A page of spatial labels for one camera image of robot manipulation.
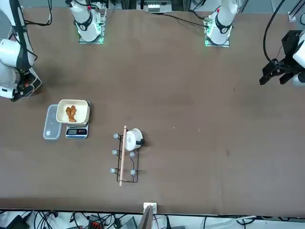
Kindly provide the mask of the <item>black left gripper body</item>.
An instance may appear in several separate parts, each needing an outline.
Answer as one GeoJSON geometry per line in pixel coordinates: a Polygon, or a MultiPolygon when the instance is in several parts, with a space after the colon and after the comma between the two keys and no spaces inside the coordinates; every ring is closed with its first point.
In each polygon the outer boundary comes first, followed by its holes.
{"type": "Polygon", "coordinates": [[[272,59],[275,67],[276,74],[293,73],[303,70],[303,67],[293,59],[293,54],[296,52],[299,40],[301,38],[301,30],[290,30],[282,38],[282,47],[284,50],[284,58],[278,60],[278,58],[272,59]]]}

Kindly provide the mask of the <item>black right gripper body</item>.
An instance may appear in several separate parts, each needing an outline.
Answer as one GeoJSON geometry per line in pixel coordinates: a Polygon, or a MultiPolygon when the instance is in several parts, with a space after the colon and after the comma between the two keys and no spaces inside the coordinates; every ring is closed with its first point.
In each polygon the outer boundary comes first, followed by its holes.
{"type": "Polygon", "coordinates": [[[13,98],[11,101],[17,101],[27,96],[31,92],[31,73],[30,71],[20,72],[17,75],[17,87],[13,90],[13,98]]]}

